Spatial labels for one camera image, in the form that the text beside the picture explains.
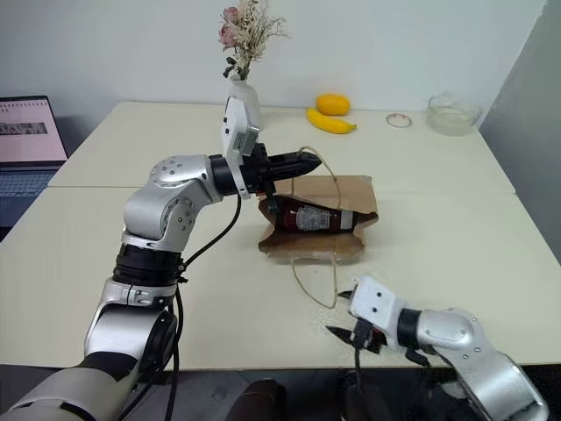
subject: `ketchup bottle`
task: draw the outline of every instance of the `ketchup bottle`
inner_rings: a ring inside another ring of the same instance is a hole
[[[280,213],[277,228],[286,232],[352,232],[357,213],[334,210],[304,203],[289,197],[277,197]]]

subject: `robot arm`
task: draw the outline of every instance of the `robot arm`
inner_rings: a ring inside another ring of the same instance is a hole
[[[125,228],[113,276],[85,340],[82,363],[45,379],[2,421],[110,421],[132,387],[163,369],[174,351],[175,315],[167,310],[185,269],[185,248],[201,209],[224,196],[267,194],[274,181],[307,174],[312,153],[268,157],[243,103],[230,98],[221,128],[225,158],[173,156],[156,164],[124,208]]]
[[[351,295],[350,313],[382,331],[387,345],[413,362],[428,365],[416,353],[438,354],[458,373],[444,390],[467,398],[490,421],[545,421],[549,410],[534,385],[507,355],[487,339],[479,320],[464,310],[411,310],[395,294],[369,276],[359,279]]]

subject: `white vase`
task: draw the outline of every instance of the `white vase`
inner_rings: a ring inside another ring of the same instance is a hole
[[[239,75],[235,74],[230,78],[231,86],[228,97],[233,96],[244,102],[250,123],[252,126],[263,130],[263,120],[261,119],[261,110],[259,108],[259,99],[257,92],[252,85],[248,85],[246,81],[239,79]]]

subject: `paper bag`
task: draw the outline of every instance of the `paper bag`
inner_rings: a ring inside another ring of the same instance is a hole
[[[350,260],[365,250],[364,229],[378,220],[376,197],[371,177],[340,175],[340,210],[358,213],[353,232],[284,232],[276,229],[276,214],[268,211],[264,197],[259,210],[271,223],[259,242],[259,250],[270,257],[294,259]],[[339,193],[331,176],[309,175],[275,183],[277,196],[337,209]]]

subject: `black floor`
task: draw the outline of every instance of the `black floor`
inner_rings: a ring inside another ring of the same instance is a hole
[[[561,394],[560,366],[532,366],[527,374],[550,405],[552,420],[559,420]],[[54,370],[0,365],[0,411],[6,411],[34,385]],[[438,369],[438,378],[450,371]],[[224,421],[230,407],[250,383],[274,378],[288,390],[287,421],[339,421],[337,379],[343,370],[227,371],[181,373],[174,420]],[[365,376],[380,386],[396,421],[477,420],[461,401],[448,397],[440,388],[424,387],[427,377],[421,369],[371,369]],[[127,418],[131,421],[163,419],[169,386],[154,386],[139,407]]]

